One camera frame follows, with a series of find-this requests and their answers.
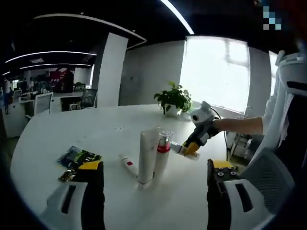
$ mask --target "white flower pot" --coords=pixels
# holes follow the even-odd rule
[[[165,111],[166,116],[177,116],[179,109],[176,108],[173,104],[170,105],[171,108],[168,111]]]

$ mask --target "potted plant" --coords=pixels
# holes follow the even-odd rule
[[[187,90],[182,90],[181,85],[170,81],[171,90],[163,90],[154,95],[163,109],[163,114],[174,116],[179,110],[187,112],[191,108],[191,98]]]

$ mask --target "black ceiling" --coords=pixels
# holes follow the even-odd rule
[[[294,35],[287,30],[263,30],[261,7],[253,0],[170,0],[187,20],[195,35],[225,36],[248,41],[250,46],[290,49]],[[114,23],[147,39],[143,45],[182,40],[189,35],[176,16],[160,0],[14,3],[6,7],[1,21],[5,41],[2,43],[2,73],[17,73],[20,67],[34,65],[29,60],[42,58],[44,63],[92,64],[89,55],[41,54],[27,56],[7,64],[10,58],[42,51],[79,51],[96,53],[99,42],[112,32],[129,39],[128,47],[143,40],[120,29],[96,21],[75,17],[39,15],[65,13],[85,15]]]

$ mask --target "white pillar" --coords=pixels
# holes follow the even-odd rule
[[[251,116],[263,116],[271,93],[271,66],[269,53],[249,47],[250,79],[248,105]]]
[[[30,70],[25,71],[24,72],[24,79],[26,79],[28,84],[30,83],[30,77],[31,77],[31,71]]]
[[[92,89],[98,89],[97,107],[118,106],[127,43],[127,38],[109,33],[103,53],[96,56]]]

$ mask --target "human arm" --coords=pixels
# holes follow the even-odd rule
[[[214,120],[213,126],[221,131],[230,131],[235,133],[249,134],[249,135],[264,135],[266,134],[272,115],[274,112],[277,92],[279,87],[279,75],[276,73],[276,83],[274,94],[267,101],[265,108],[265,115],[262,117],[246,118],[246,119],[217,119]]]
[[[216,119],[213,126],[221,131],[230,131],[242,134],[262,134],[262,118],[246,118],[246,119]]]

